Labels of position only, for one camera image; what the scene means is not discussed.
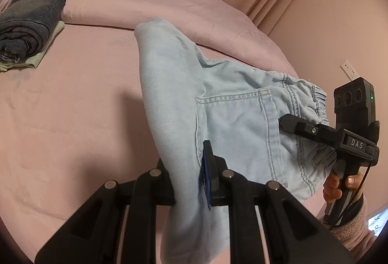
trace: finger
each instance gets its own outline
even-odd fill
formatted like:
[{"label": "finger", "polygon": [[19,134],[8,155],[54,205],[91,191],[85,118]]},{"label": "finger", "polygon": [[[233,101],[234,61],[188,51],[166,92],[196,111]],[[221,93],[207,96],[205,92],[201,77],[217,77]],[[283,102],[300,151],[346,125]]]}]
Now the finger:
[{"label": "finger", "polygon": [[338,188],[324,188],[323,193],[333,199],[340,199],[342,196],[342,191]]},{"label": "finger", "polygon": [[329,197],[326,193],[323,193],[323,198],[327,203],[332,203],[334,198]]},{"label": "finger", "polygon": [[351,175],[346,179],[346,187],[350,189],[358,188],[361,184],[363,175],[357,174],[357,175]]},{"label": "finger", "polygon": [[330,175],[326,179],[323,186],[330,186],[331,188],[337,188],[339,186],[340,179],[337,175],[335,175],[333,172],[330,172]]}]

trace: denim pants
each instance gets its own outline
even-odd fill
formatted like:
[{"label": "denim pants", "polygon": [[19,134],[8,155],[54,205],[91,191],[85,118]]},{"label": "denim pants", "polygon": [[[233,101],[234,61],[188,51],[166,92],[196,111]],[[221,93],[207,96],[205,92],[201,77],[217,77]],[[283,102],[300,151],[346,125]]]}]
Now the denim pants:
[{"label": "denim pants", "polygon": [[288,113],[328,124],[320,88],[229,59],[206,59],[163,19],[140,24],[135,36],[147,119],[176,199],[163,232],[163,263],[209,263],[229,245],[227,207],[210,210],[206,202],[204,140],[229,169],[258,183],[276,180],[300,202],[323,184],[334,150],[279,131],[279,118]]}]

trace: wall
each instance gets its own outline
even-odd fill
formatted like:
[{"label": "wall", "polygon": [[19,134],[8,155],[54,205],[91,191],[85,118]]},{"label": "wall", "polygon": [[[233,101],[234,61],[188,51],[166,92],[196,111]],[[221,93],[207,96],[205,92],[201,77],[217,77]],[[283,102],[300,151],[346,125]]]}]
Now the wall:
[{"label": "wall", "polygon": [[381,121],[380,161],[365,185],[369,213],[388,202],[388,0],[293,0],[269,34],[301,78],[327,93],[335,125],[333,90],[348,82],[340,65],[348,59],[376,92]]}]

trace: white outlet plate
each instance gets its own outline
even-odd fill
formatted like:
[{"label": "white outlet plate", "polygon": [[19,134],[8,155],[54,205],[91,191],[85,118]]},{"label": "white outlet plate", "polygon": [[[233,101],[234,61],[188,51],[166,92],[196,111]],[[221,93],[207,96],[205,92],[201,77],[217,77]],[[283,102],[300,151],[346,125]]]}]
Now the white outlet plate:
[{"label": "white outlet plate", "polygon": [[357,79],[359,77],[358,73],[356,72],[356,70],[354,70],[354,68],[349,63],[349,61],[345,60],[342,63],[341,68],[346,73],[346,75],[348,76],[348,78],[351,81],[353,81],[353,80],[355,80],[355,79]]}]

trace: metal pin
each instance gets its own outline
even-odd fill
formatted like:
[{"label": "metal pin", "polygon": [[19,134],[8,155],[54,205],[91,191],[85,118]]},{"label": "metal pin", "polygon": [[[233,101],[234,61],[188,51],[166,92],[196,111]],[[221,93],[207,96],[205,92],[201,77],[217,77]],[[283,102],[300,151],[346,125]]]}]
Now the metal pin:
[{"label": "metal pin", "polygon": [[268,187],[271,189],[271,190],[278,190],[280,188],[280,184],[276,181],[269,181],[268,182]]},{"label": "metal pin", "polygon": [[224,177],[229,177],[229,178],[231,178],[231,177],[234,176],[234,172],[233,172],[232,170],[224,170],[224,171],[222,172],[222,175],[223,175]]},{"label": "metal pin", "polygon": [[159,169],[152,169],[150,172],[149,172],[150,176],[153,176],[153,177],[158,177],[159,175],[162,174],[162,171],[159,170]]},{"label": "metal pin", "polygon": [[116,182],[114,180],[109,180],[105,182],[105,188],[108,190],[111,190],[112,188],[116,187]]}]

